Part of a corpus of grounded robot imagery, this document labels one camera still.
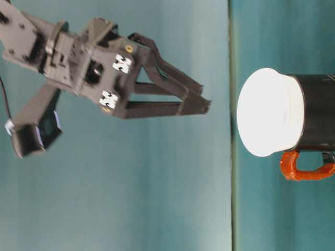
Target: black mug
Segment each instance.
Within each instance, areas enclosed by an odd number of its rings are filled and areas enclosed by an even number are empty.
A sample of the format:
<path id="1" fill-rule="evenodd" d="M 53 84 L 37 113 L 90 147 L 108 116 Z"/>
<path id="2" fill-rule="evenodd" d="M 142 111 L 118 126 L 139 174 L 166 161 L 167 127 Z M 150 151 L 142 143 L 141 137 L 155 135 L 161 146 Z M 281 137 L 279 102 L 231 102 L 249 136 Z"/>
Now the black mug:
<path id="1" fill-rule="evenodd" d="M 284 151 L 281 169 L 287 179 L 318 180 L 335 173 L 335 76 L 260 69 L 241 90 L 237 123 L 252 154 L 265 157 Z M 299 171 L 300 151 L 321 151 L 324 165 Z"/>

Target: teal table surface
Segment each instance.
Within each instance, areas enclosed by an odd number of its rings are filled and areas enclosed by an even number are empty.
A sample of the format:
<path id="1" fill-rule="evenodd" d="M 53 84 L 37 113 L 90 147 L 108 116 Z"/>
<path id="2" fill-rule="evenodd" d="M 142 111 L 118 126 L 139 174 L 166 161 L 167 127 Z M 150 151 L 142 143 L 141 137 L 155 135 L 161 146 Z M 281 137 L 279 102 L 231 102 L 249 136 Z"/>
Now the teal table surface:
<path id="1" fill-rule="evenodd" d="M 235 250 L 333 250 L 335 177 L 318 182 L 286 181 L 281 154 L 257 158 L 246 151 L 236 128 L 236 103 L 255 70 L 282 73 L 335 72 L 330 0 L 232 0 L 231 72 Z M 301 169 L 321 166 L 319 153 L 303 153 Z"/>
<path id="2" fill-rule="evenodd" d="M 0 250 L 231 250 L 227 1 L 12 2 L 52 22 L 64 18 L 75 32 L 104 17 L 123 36 L 153 38 L 214 102 L 206 116 L 123 121 L 64 93 L 63 134 L 24 160 L 0 130 Z M 0 66 L 16 113 L 44 78 L 2 59 Z M 0 124 L 3 108 L 1 101 Z"/>

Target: screw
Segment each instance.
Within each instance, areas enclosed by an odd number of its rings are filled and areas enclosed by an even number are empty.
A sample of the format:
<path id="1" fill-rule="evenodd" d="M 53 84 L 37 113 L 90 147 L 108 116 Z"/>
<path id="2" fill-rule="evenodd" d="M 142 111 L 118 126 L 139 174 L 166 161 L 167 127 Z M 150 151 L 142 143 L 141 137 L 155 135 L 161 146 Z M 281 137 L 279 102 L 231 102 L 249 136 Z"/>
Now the screw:
<path id="1" fill-rule="evenodd" d="M 102 107 L 101 110 L 104 111 L 104 112 L 106 112 L 106 113 L 110 113 L 111 112 L 111 110 L 108 109 L 108 108 L 106 108 L 106 107 Z"/>
<path id="2" fill-rule="evenodd" d="M 134 52 L 133 47 L 130 46 L 130 45 L 126 45 L 125 49 L 126 49 L 126 51 L 127 51 L 128 53 L 133 53 L 133 52 Z"/>

